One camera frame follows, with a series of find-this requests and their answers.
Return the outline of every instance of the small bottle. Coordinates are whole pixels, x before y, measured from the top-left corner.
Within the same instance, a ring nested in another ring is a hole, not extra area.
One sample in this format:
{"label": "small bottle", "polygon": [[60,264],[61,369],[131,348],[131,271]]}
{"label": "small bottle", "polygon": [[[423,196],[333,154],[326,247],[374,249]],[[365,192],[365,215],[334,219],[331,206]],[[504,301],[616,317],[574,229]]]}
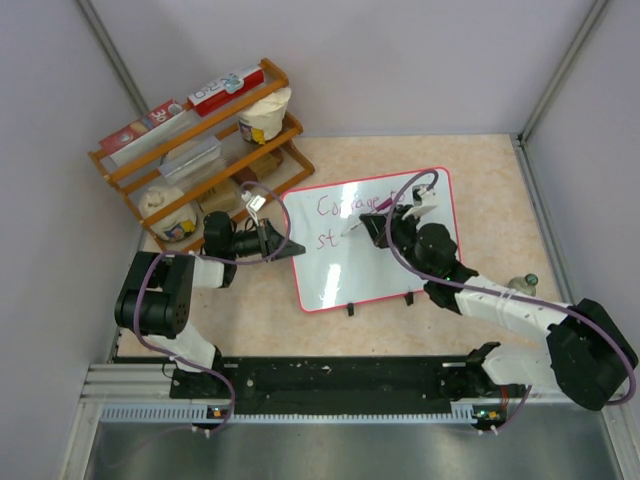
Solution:
{"label": "small bottle", "polygon": [[538,277],[533,273],[527,273],[524,277],[513,277],[507,283],[507,288],[513,288],[525,295],[535,297],[537,284]]}

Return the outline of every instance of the whiteboard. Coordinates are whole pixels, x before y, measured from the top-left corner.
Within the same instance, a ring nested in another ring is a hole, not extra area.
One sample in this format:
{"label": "whiteboard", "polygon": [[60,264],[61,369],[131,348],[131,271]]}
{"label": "whiteboard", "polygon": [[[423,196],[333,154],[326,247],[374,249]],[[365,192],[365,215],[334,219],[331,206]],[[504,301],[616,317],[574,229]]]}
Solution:
{"label": "whiteboard", "polygon": [[[450,175],[445,168],[437,170],[440,176],[434,190],[440,203],[422,217],[419,227],[441,223],[458,243]],[[293,257],[302,310],[311,313],[422,291],[425,282],[400,266],[389,249],[374,247],[363,225],[341,236],[353,225],[352,214],[370,212],[419,171],[299,188],[284,195],[291,239],[307,249],[304,255]],[[415,185],[429,180],[425,176]],[[412,203],[411,189],[404,197],[401,204]]]}

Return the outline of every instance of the beige floor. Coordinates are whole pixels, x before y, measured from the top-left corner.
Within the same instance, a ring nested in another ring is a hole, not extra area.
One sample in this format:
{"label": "beige floor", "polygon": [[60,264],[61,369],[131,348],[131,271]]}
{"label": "beige floor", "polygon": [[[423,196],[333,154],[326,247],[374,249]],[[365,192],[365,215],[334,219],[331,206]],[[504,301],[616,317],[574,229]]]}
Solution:
{"label": "beige floor", "polygon": [[[301,138],[296,145],[317,169],[303,185],[448,168],[465,264],[503,284],[534,272],[538,296],[558,299],[507,135]],[[261,213],[282,231],[276,204]],[[487,341],[524,343],[489,322],[441,310],[424,294],[412,307],[402,299],[359,305],[353,317],[306,314],[296,295],[290,261],[244,267],[229,289],[194,290],[190,321],[223,355],[459,354]],[[123,332],[119,355],[150,353]]]}

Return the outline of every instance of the wooden spice rack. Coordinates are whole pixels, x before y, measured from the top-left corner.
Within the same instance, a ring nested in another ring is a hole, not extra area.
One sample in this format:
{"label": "wooden spice rack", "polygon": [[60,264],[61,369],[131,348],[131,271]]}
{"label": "wooden spice rack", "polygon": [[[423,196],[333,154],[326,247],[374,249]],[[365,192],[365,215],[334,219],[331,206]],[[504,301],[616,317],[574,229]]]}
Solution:
{"label": "wooden spice rack", "polygon": [[[275,150],[278,147],[281,147],[286,153],[288,153],[293,160],[295,160],[301,167],[302,171],[297,173],[296,175],[289,178],[287,181],[282,183],[281,185],[273,188],[273,191],[278,195],[283,194],[285,191],[289,190],[294,185],[300,183],[302,180],[307,178],[315,171],[315,167],[313,164],[296,148],[293,144],[293,137],[302,133],[302,125],[300,122],[289,112],[286,113],[283,121],[282,131],[275,138],[266,142],[265,145],[261,145],[259,148],[246,155],[244,158],[235,162],[230,167],[226,168],[224,171],[221,171],[211,178],[203,181],[196,187],[192,188],[189,191],[184,192],[184,195],[171,204],[165,206],[161,210],[157,211],[153,215],[150,215],[146,219],[143,219],[140,215],[140,211],[138,207],[131,200],[131,194],[152,182],[154,179],[160,177],[160,171],[155,168],[150,172],[142,175],[140,178],[123,185],[122,182],[130,175],[140,171],[150,163],[159,159],[163,155],[167,154],[169,151],[174,148],[182,145],[188,140],[192,139],[196,135],[201,134],[202,132],[219,125],[224,120],[228,119],[232,115],[235,115],[239,111],[253,105],[258,100],[266,97],[267,95],[275,92],[276,90],[286,87],[289,85],[289,79],[287,75],[278,68],[273,62],[271,62],[267,58],[263,58],[260,61],[260,67],[264,70],[264,72],[270,77],[271,81],[262,87],[256,88],[246,95],[238,98],[230,106],[221,109],[217,113],[212,114],[208,118],[205,118],[198,125],[190,128],[189,130],[176,135],[171,140],[163,143],[162,145],[154,148],[153,150],[141,155],[140,157],[128,162],[117,170],[109,173],[106,166],[103,163],[103,160],[108,159],[108,155],[104,152],[104,150],[98,150],[95,152],[89,152],[89,157],[98,168],[104,179],[107,183],[113,187],[122,197],[124,202],[127,204],[131,212],[138,219],[138,222],[143,226],[143,228],[149,232],[149,235],[153,237],[155,242],[162,250],[167,250],[173,246],[170,242],[163,241],[152,229],[151,226],[157,223],[159,220],[162,220],[167,215],[178,210],[180,207],[186,205],[189,202],[194,201],[201,194],[216,186],[223,180],[229,178],[234,173],[242,170],[243,168],[251,165],[254,161],[266,155],[267,153]],[[185,103],[183,105],[185,110],[190,110],[191,105],[189,103]],[[218,133],[216,133],[216,137],[218,140],[222,140],[229,135],[233,134],[238,130],[237,122],[233,125],[222,129]],[[271,195],[267,195],[267,201],[270,202],[273,200]],[[233,217],[233,220],[236,222],[240,222],[247,217],[246,210],[242,210],[240,213],[236,214]],[[184,247],[183,251],[194,250],[197,251],[200,246],[204,243],[204,238],[200,236],[199,238],[195,238],[193,241],[188,242],[189,245]]]}

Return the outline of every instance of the metal pole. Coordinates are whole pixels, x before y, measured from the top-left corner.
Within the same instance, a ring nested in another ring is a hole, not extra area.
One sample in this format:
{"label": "metal pole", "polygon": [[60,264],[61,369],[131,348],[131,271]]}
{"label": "metal pole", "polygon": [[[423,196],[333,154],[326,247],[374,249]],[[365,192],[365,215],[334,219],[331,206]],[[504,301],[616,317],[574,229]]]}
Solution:
{"label": "metal pole", "polygon": [[90,0],[74,1],[80,8],[80,11],[87,21],[89,28],[91,28],[91,31],[98,41],[100,48],[102,48],[102,51],[106,55],[107,61],[113,68],[113,71],[116,74],[120,85],[129,97],[133,108],[139,115],[144,115],[149,111],[147,102],[144,101],[140,90],[138,90],[133,77],[127,69],[127,65],[124,63],[124,60],[122,60],[122,57],[120,56],[120,53],[118,53],[116,46],[111,41],[111,37],[109,36],[107,29],[104,27],[102,20],[100,20],[98,12],[96,12],[96,9],[94,8]]}
{"label": "metal pole", "polygon": [[521,142],[513,136],[511,138],[511,143],[516,154],[518,165],[520,166],[522,180],[524,181],[527,193],[529,194],[529,199],[531,200],[533,213],[536,217],[538,229],[540,230],[540,236],[542,237],[542,243],[544,244],[544,248],[547,252],[551,271],[553,272],[556,282],[556,288],[558,289],[560,298],[563,301],[567,303],[575,303],[578,301],[576,286],[569,276],[562,248],[554,234],[549,208],[544,200],[542,192],[540,191],[536,172],[531,165],[527,151]]}
{"label": "metal pole", "polygon": [[606,8],[610,3],[611,0],[596,0],[591,6],[591,10],[589,10],[584,22],[582,22],[582,26],[571,42],[571,45],[569,45],[567,53],[565,53],[558,69],[553,74],[551,81],[547,85],[542,97],[540,97],[540,100],[538,100],[538,103],[533,109],[529,120],[527,120],[522,133],[519,135],[519,139],[523,144],[526,144],[531,138],[531,135],[533,135],[533,132],[536,130],[540,120],[549,109],[549,106],[553,102],[557,93],[562,88],[569,72],[572,70],[578,56],[580,55],[580,52],[582,52],[585,44],[592,37],[593,32],[596,31],[597,26],[604,18]]}

